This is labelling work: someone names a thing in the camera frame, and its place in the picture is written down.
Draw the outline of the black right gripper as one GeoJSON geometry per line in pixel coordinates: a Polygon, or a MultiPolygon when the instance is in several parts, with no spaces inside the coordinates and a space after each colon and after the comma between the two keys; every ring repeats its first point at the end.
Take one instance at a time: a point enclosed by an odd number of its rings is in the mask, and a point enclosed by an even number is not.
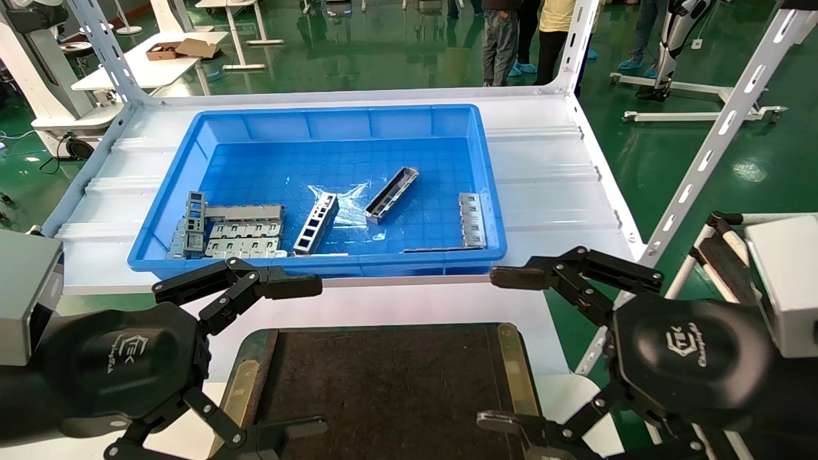
{"type": "MultiPolygon", "coordinates": [[[[612,378],[564,424],[480,411],[477,425],[520,439],[526,454],[604,459],[584,435],[618,404],[669,428],[696,424],[780,441],[816,441],[816,359],[786,358],[754,306],[637,295],[612,314],[612,378]]],[[[608,459],[698,459],[683,436],[608,459]]]]}

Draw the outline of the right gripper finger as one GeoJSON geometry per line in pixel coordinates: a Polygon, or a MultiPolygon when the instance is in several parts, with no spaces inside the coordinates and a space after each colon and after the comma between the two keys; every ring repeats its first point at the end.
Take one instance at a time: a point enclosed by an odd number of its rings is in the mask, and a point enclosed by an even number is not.
{"type": "Polygon", "coordinates": [[[591,282],[631,294],[661,291],[665,277],[659,271],[585,247],[560,256],[532,256],[525,265],[494,266],[491,284],[511,290],[554,290],[596,326],[611,326],[614,301],[591,282]]]}

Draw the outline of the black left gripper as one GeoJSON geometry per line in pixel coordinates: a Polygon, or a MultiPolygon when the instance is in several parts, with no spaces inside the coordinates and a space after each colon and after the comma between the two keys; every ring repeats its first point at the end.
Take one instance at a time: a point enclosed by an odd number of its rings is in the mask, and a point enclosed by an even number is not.
{"type": "Polygon", "coordinates": [[[152,291],[160,305],[151,309],[54,318],[28,364],[2,366],[3,445],[96,438],[129,426],[105,459],[179,459],[144,442],[187,407],[222,439],[211,459],[280,459],[290,440],[327,431],[321,415],[243,430],[199,389],[212,358],[207,335],[260,299],[322,294],[320,276],[230,258],[161,280],[152,291]],[[212,294],[219,296],[199,321],[178,307],[212,294]]]}

